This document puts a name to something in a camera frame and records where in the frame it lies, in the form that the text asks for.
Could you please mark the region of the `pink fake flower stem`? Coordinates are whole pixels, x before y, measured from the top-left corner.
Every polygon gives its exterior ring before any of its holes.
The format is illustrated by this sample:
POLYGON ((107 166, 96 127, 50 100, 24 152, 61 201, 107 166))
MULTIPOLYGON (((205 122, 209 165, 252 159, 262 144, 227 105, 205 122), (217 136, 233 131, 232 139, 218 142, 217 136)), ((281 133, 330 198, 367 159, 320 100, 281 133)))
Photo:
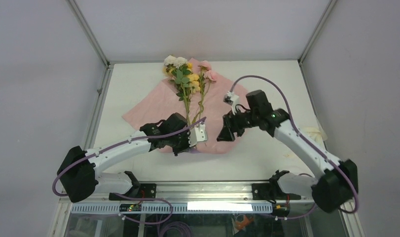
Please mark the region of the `pink fake flower stem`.
POLYGON ((192 122, 196 122, 200 119, 202 113, 205 110, 204 107, 205 97, 210 89, 211 84, 216 81, 214 76, 214 71, 212 70, 212 66, 208 61, 203 60, 199 62, 198 68, 199 68, 199 73, 198 73, 199 78, 198 80, 195 80, 191 83, 193 85, 191 92, 192 94, 199 93, 200 99, 197 103, 198 109, 196 110, 192 122))

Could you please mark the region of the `white fake flower stem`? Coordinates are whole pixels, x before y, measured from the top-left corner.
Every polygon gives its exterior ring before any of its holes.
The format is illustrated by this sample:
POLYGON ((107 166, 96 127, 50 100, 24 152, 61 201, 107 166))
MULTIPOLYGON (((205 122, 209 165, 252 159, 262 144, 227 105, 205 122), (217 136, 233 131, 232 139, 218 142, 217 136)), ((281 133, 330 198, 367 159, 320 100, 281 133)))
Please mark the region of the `white fake flower stem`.
POLYGON ((176 89, 176 95, 179 97, 179 101, 182 101, 184 104, 185 117, 189 125, 191 124, 189 116, 191 102, 189 76, 193 74, 191 67, 192 65, 189 61, 183 57, 168 55, 164 59, 165 75, 170 78, 169 81, 176 89))

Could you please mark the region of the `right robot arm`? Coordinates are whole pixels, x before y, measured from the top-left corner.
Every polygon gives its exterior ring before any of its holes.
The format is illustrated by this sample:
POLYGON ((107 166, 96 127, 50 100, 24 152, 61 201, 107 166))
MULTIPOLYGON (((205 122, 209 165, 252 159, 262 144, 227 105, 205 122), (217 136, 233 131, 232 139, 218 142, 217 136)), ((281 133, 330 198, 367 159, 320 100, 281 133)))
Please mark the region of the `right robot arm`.
POLYGON ((337 156, 322 150, 315 141, 303 134, 288 112, 273 109, 262 90, 246 95, 248 108, 240 111, 239 97, 228 92, 223 101, 231 106, 225 114, 223 127, 217 137, 219 142, 232 142, 247 128, 258 127, 287 146, 311 170, 313 177, 276 171, 268 180, 268 195, 281 200, 287 194, 312 198, 316 206, 326 213, 339 210, 340 206, 358 195, 358 170, 351 160, 341 161, 337 156))

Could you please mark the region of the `yellow fake flower stem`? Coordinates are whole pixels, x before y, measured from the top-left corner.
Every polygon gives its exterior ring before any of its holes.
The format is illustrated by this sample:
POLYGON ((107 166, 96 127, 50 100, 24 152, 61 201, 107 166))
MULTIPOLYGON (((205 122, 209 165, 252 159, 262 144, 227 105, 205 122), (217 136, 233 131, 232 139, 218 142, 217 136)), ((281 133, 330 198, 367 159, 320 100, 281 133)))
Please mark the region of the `yellow fake flower stem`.
POLYGON ((200 90, 199 75, 192 70, 192 64, 166 64, 163 67, 167 82, 179 97, 189 96, 200 90))

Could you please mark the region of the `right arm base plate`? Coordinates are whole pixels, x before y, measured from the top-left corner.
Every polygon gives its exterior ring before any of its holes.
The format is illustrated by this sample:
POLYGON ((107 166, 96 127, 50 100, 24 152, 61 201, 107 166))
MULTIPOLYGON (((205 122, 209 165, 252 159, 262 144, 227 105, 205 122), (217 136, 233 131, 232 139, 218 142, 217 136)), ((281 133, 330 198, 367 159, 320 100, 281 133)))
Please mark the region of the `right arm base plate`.
POLYGON ((276 184, 271 184, 269 182, 252 183, 251 188, 253 200, 301 200, 300 195, 284 193, 276 184))

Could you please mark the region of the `pink purple wrapping paper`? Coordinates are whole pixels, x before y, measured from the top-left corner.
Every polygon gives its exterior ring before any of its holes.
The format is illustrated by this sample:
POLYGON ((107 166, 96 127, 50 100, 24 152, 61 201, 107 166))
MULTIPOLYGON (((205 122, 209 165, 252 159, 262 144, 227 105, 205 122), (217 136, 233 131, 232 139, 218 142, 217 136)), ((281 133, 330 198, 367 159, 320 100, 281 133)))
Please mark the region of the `pink purple wrapping paper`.
POLYGON ((188 124, 206 117, 208 140, 194 148, 206 154, 230 152, 238 143, 218 142, 217 136, 222 129, 222 116, 231 109, 223 103, 222 97, 231 88, 232 81, 215 71, 208 61, 194 58, 168 56, 163 73, 165 78, 122 118, 138 129, 173 113, 184 116, 188 124))

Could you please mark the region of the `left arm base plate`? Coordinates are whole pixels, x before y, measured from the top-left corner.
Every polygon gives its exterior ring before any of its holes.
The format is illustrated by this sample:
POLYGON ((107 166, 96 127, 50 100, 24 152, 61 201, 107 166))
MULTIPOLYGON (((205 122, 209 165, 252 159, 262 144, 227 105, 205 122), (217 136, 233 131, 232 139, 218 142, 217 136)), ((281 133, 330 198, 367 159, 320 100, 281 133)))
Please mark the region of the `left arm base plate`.
POLYGON ((128 192, 124 193, 123 196, 128 198, 155 198, 156 197, 155 183, 141 183, 135 188, 132 187, 128 192))

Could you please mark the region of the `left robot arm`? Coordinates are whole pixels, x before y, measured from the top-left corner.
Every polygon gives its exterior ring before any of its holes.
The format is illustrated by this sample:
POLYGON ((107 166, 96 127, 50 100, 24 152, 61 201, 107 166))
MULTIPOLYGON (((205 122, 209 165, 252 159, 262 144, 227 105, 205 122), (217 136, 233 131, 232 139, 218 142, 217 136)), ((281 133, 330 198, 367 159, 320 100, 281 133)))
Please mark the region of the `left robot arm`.
POLYGON ((179 113, 156 123, 147 123, 130 136, 104 147, 71 148, 57 171, 65 197, 73 203, 93 194, 108 194, 110 200, 141 198, 141 185, 132 171, 107 173, 122 161, 156 149, 170 147, 174 155, 189 149, 189 127, 179 113))

